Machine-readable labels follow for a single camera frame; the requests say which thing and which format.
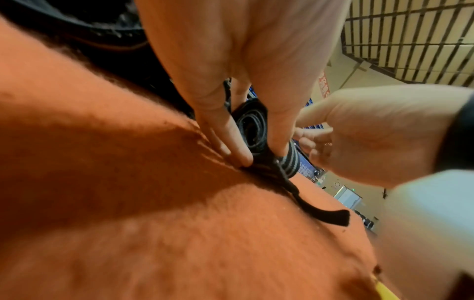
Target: ceiling grid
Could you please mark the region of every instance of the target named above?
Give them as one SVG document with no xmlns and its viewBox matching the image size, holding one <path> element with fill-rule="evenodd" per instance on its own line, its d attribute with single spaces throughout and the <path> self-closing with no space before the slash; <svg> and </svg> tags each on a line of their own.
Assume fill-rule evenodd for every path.
<svg viewBox="0 0 474 300">
<path fill-rule="evenodd" d="M 353 0 L 343 53 L 406 83 L 473 86 L 474 0 Z"/>
</svg>

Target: black belt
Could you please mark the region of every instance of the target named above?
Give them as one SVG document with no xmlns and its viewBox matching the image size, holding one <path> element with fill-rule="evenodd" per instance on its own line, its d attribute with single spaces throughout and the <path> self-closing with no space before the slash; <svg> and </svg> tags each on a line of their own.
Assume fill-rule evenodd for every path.
<svg viewBox="0 0 474 300">
<path fill-rule="evenodd" d="M 293 195 L 294 202 L 307 214 L 320 221 L 339 226 L 348 226 L 348 210 L 324 211 L 318 209 L 300 197 L 298 188 L 288 179 L 293 177 L 300 167 L 300 158 L 295 145 L 290 142 L 288 154 L 281 158 L 275 156 L 267 145 L 267 108 L 257 99 L 249 99 L 240 105 L 232 117 L 253 154 L 253 164 L 247 169 L 263 175 L 271 182 L 283 186 Z"/>
</svg>

